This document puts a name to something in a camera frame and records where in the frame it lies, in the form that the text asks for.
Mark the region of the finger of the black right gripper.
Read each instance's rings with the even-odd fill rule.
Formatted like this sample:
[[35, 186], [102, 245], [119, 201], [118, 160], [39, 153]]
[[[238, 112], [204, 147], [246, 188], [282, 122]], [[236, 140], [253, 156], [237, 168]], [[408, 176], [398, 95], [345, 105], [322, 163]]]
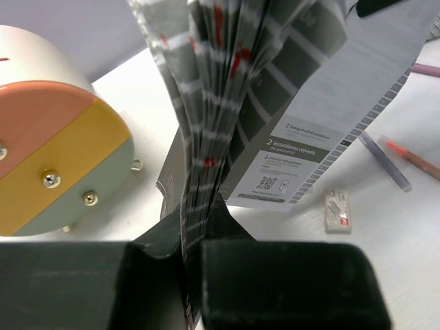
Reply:
[[367, 17], [392, 5], [392, 0], [359, 0], [355, 9], [359, 17]]

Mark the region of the orange highlighter pen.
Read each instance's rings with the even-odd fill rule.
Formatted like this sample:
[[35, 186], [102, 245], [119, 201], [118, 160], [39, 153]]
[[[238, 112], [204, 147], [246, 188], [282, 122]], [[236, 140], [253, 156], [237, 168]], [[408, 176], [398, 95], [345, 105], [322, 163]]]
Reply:
[[396, 155], [400, 156], [403, 160], [439, 181], [439, 167], [436, 167], [420, 156], [412, 153], [407, 148], [396, 144], [394, 141], [384, 135], [379, 138], [379, 141], [388, 149], [392, 150]]

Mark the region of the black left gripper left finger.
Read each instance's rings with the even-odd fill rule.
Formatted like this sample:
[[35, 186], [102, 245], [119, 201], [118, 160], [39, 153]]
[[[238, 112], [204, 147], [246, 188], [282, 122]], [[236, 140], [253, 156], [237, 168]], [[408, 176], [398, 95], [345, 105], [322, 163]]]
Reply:
[[179, 214], [134, 241], [1, 245], [2, 329], [181, 329]]

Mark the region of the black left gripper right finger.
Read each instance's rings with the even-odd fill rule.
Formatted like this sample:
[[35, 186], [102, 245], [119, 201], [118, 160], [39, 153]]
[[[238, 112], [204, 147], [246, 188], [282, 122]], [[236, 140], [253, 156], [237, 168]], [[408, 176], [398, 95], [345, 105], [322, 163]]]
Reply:
[[217, 198], [201, 244], [206, 329], [390, 329], [375, 272], [346, 243], [257, 241]]

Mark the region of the grey white manual booklet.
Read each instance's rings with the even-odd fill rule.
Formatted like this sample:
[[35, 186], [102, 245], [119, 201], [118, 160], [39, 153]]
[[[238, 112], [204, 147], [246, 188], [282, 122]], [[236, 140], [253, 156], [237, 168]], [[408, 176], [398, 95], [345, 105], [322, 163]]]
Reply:
[[131, 1], [179, 122], [175, 178], [188, 324], [215, 198], [288, 211], [420, 53], [438, 1]]

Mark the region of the cream round drawer box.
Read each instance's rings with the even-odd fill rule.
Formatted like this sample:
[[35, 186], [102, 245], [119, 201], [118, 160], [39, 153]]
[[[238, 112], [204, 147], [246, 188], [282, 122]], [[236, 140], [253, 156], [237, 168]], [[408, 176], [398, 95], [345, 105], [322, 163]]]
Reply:
[[58, 48], [1, 26], [1, 235], [69, 229], [140, 171], [126, 122]]

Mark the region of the pink purple highlighter pen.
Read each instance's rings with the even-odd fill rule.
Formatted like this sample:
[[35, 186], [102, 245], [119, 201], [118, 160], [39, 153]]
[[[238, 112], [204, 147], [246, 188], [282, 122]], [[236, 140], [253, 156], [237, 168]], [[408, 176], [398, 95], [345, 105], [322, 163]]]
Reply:
[[416, 74], [423, 74], [426, 76], [440, 77], [440, 67], [436, 67], [432, 65], [415, 63], [412, 66], [412, 72]]

